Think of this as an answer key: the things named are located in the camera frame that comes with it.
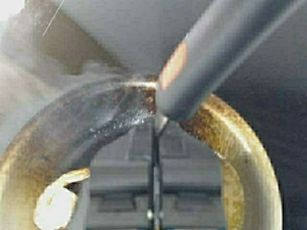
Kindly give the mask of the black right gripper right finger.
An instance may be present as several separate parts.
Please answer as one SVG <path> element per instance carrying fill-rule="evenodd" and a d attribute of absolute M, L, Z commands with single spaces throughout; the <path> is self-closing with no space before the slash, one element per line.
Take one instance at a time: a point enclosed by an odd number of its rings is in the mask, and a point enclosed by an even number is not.
<path fill-rule="evenodd" d="M 174 230 L 225 230 L 222 166 L 205 143 L 171 122 L 160 139 L 163 224 Z"/>

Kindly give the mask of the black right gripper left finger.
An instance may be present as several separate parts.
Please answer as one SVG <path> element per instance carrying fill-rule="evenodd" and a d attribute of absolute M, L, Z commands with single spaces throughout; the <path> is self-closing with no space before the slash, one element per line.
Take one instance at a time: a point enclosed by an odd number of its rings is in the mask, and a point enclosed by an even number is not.
<path fill-rule="evenodd" d="M 104 145 L 91 164 L 88 230 L 147 228 L 151 126 L 142 124 Z"/>

